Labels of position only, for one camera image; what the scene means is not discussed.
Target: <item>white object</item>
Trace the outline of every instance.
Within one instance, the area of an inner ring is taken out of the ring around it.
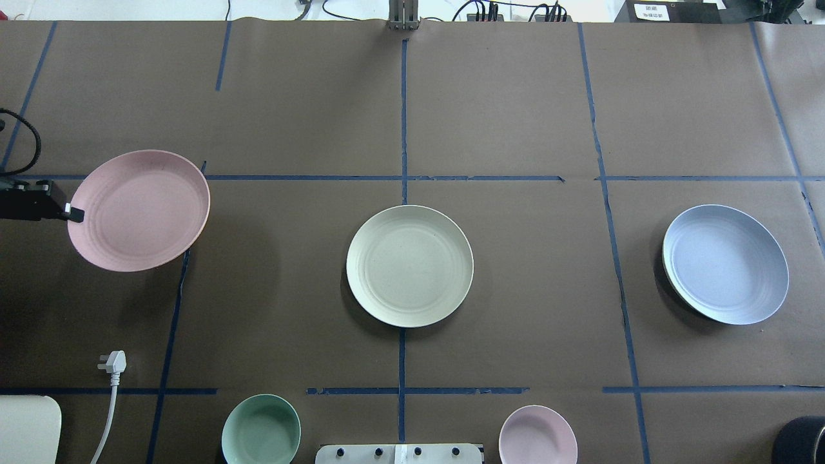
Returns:
[[[473,281],[461,228],[425,206],[389,208],[358,229],[346,256],[353,295],[376,319],[421,327],[450,315]]]
[[[665,5],[643,5],[635,3],[633,5],[636,10],[636,17],[646,21],[670,21],[667,15],[667,6]]]
[[[694,206],[677,216],[665,233],[662,260],[676,292],[725,324],[765,320],[788,295],[779,243],[758,220],[729,206]]]
[[[326,445],[315,454],[315,464],[483,464],[484,455],[470,443]]]
[[[106,445],[106,440],[109,438],[109,431],[111,430],[111,422],[115,418],[115,401],[117,401],[117,386],[120,385],[120,374],[126,370],[126,353],[121,351],[113,351],[109,354],[101,355],[101,361],[106,361],[103,364],[98,364],[97,368],[111,374],[111,396],[109,398],[109,414],[106,416],[106,427],[103,428],[103,435],[101,442],[97,445],[97,451],[92,458],[92,464],[97,464],[100,459],[103,447]]]
[[[561,414],[546,406],[529,405],[504,421],[498,455],[502,464],[576,464],[578,444]]]
[[[48,396],[0,396],[0,462],[54,464],[61,421]]]

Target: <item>black cylinder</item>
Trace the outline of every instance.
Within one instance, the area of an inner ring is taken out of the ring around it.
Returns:
[[[773,464],[825,464],[825,416],[787,423],[774,441]]]

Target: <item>white power cord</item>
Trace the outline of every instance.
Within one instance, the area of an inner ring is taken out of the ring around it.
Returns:
[[[117,386],[120,385],[120,373],[126,370],[126,353],[113,351],[108,355],[102,355],[101,361],[106,361],[106,363],[98,364],[97,368],[111,374],[111,399],[109,400],[109,415],[106,416],[106,427],[103,429],[101,443],[97,445],[97,451],[92,458],[92,464],[97,464],[97,460],[103,452],[103,447],[106,445],[106,439],[109,438],[111,421],[115,417],[115,400],[117,400]]]

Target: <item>metal bracket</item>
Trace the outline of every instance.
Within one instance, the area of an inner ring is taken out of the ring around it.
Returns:
[[[326,445],[315,464],[484,464],[483,450],[470,443]]]
[[[419,23],[418,0],[389,0],[389,29],[415,31]]]
[[[37,181],[31,185],[0,179],[0,219],[83,222],[85,214],[85,211],[66,202],[66,194],[54,181]]]

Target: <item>plate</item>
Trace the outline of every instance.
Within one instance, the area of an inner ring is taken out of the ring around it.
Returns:
[[[576,464],[578,444],[561,414],[546,406],[529,405],[504,421],[498,455],[502,464]]]
[[[83,222],[67,222],[74,248],[101,268],[133,272],[168,263],[195,243],[210,192],[188,159],[147,149],[99,166],[71,203],[86,211]]]
[[[788,262],[771,232],[723,205],[694,206],[665,233],[665,273],[694,309],[725,324],[755,324],[788,295]]]
[[[461,228],[426,206],[372,216],[346,255],[352,294],[376,319],[422,327],[452,314],[473,281],[473,250]]]
[[[289,401],[255,395],[235,406],[220,435],[228,464],[289,464],[298,452],[301,422]]]

